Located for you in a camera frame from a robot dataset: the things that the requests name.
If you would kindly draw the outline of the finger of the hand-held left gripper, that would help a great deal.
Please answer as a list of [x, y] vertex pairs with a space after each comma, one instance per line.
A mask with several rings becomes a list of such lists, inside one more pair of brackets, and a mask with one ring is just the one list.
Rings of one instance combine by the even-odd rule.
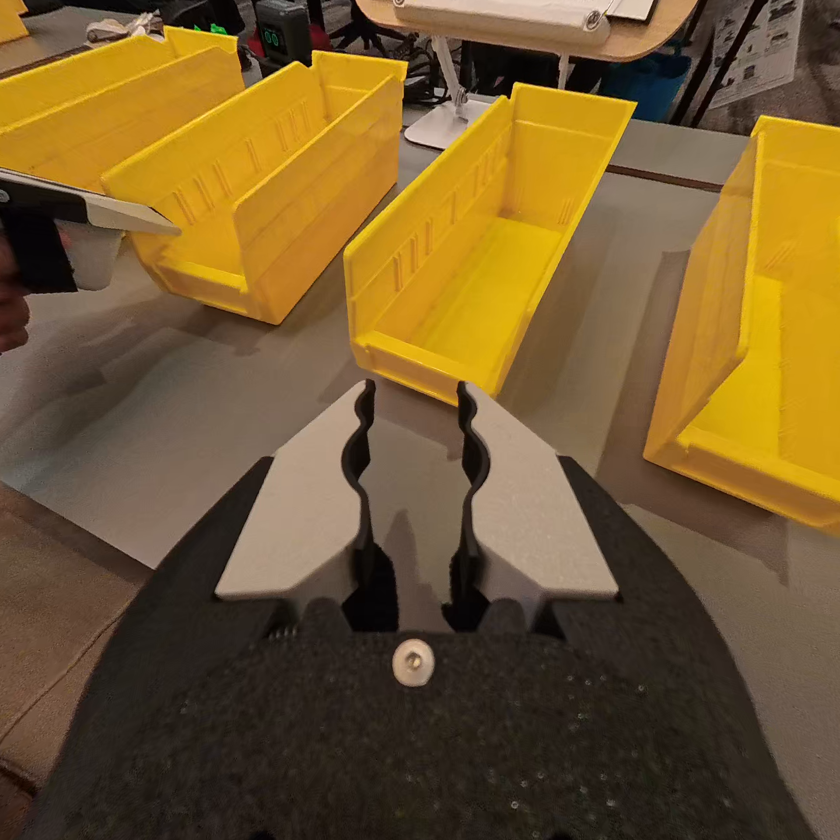
[[84, 192], [87, 223], [101, 229], [128, 233], [178, 236], [181, 229], [153, 208], [124, 202], [95, 192]]

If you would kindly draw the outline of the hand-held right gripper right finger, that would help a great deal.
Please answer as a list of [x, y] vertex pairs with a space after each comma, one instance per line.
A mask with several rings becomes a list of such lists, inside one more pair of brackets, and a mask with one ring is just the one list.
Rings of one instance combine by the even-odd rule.
[[462, 587], [519, 604], [613, 601], [618, 583], [557, 452], [472, 382], [459, 384], [469, 479], [459, 544]]

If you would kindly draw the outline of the black power station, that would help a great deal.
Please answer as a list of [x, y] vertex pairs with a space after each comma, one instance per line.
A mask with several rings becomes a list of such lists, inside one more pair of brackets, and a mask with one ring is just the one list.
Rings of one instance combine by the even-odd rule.
[[256, 1], [255, 22], [265, 62], [272, 69], [312, 64], [308, 6], [304, 2]]

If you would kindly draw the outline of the grey desk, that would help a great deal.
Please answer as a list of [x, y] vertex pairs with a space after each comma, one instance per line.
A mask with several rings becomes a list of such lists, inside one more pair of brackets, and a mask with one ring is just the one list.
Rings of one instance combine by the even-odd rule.
[[[631, 121], [615, 165], [722, 184], [747, 138]], [[642, 455], [687, 254], [715, 193], [606, 173], [498, 402], [573, 457], [714, 618], [780, 771], [838, 838], [838, 540]], [[36, 296], [2, 358], [2, 479], [155, 567], [258, 457], [363, 377], [336, 258], [277, 328], [159, 291]]]

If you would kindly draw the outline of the person's left hand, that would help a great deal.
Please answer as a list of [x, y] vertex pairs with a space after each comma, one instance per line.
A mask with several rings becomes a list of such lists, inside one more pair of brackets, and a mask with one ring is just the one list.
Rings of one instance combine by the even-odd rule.
[[27, 291], [18, 279], [18, 264], [5, 233], [1, 233], [1, 354], [28, 342], [30, 310]]

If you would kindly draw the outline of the wooden sign board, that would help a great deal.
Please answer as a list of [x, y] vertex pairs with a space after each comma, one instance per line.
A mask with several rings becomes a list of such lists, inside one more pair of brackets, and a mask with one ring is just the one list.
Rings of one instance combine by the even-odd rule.
[[479, 16], [450, 13], [442, 17], [426, 16], [415, 21], [397, 14], [396, 6], [390, 1], [359, 1], [357, 4], [367, 18], [386, 28], [607, 62], [628, 62], [663, 46], [689, 19], [697, 5], [691, 1], [657, 2], [648, 24], [635, 24], [620, 19], [610, 24], [610, 30], [603, 41], [584, 43], [573, 41], [558, 28], [537, 30], [533, 25], [525, 30], [515, 24], [509, 30], [501, 24], [482, 23]]

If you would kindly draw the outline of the printed paper leaflet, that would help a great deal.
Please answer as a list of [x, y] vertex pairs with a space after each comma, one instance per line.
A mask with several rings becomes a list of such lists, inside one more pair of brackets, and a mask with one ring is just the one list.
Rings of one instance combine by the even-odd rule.
[[[715, 77], [751, 8], [750, 1], [721, 2], [712, 50]], [[751, 24], [710, 109], [782, 87], [795, 78], [803, 1], [769, 1]]]

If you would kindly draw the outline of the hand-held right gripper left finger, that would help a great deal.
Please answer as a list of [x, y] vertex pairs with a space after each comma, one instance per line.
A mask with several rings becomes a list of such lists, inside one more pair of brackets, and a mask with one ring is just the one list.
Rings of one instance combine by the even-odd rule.
[[272, 457], [216, 585], [222, 601], [276, 599], [301, 616], [325, 598], [342, 604], [373, 563], [369, 499], [375, 384], [359, 381]]

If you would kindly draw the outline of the blue container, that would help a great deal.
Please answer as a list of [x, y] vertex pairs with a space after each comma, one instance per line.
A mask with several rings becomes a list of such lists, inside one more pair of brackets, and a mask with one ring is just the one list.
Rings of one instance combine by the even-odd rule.
[[654, 52], [634, 61], [610, 64], [599, 94], [635, 102], [633, 117], [637, 120], [664, 122], [692, 64], [692, 58], [679, 45], [669, 48], [669, 52]]

